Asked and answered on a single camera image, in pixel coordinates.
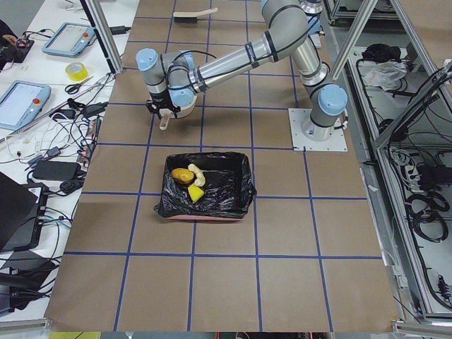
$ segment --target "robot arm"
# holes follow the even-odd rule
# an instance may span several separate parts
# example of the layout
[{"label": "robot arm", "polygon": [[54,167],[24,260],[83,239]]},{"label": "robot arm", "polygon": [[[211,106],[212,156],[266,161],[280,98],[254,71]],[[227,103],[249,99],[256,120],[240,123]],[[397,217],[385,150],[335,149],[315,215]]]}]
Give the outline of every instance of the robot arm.
[{"label": "robot arm", "polygon": [[[277,62],[291,56],[313,101],[310,120],[316,129],[325,132],[344,110],[347,95],[338,86],[325,82],[328,67],[319,59],[311,40],[307,39],[309,29],[319,19],[320,6],[321,0],[306,0],[302,6],[298,0],[262,0],[261,12],[268,29],[261,38],[198,67],[195,67],[189,51],[159,55],[154,49],[142,49],[137,53],[136,61],[150,93],[148,109],[159,117],[162,116],[161,109],[169,109],[174,117],[178,117],[181,107],[194,103],[196,93],[269,61]],[[337,102],[318,103],[319,96],[325,97],[322,95],[325,90],[328,90],[328,97],[339,97],[340,107],[337,107]],[[310,138],[314,138],[314,134],[307,132]]]}]

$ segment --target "tablet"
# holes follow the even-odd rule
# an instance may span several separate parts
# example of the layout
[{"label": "tablet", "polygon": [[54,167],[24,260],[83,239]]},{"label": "tablet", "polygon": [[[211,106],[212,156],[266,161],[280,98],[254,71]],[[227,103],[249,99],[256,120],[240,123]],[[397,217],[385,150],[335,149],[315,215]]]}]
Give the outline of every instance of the tablet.
[{"label": "tablet", "polygon": [[0,97],[0,128],[16,130],[40,112],[51,89],[47,85],[16,80]]},{"label": "tablet", "polygon": [[76,57],[94,36],[94,30],[89,25],[64,23],[42,47],[42,51],[63,57]]}]

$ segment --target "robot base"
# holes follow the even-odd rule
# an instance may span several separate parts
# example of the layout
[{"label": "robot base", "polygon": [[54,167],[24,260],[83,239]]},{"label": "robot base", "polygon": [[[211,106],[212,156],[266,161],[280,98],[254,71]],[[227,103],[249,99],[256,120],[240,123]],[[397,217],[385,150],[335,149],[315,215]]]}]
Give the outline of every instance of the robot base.
[{"label": "robot base", "polygon": [[[325,141],[314,141],[306,137],[302,131],[302,122],[311,114],[311,109],[289,108],[290,130],[294,150],[316,150],[323,152],[347,152],[342,129],[333,129],[331,137]],[[340,126],[338,119],[334,126]]]}]

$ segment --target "yellow sponge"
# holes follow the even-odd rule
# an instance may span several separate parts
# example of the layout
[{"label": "yellow sponge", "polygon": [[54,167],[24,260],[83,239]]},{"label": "yellow sponge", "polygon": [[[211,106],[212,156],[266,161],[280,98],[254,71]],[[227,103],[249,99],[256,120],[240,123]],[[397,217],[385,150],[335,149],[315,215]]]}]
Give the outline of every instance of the yellow sponge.
[{"label": "yellow sponge", "polygon": [[199,187],[195,186],[195,184],[191,184],[189,186],[189,194],[193,203],[196,203],[199,199],[203,197],[204,191]]}]

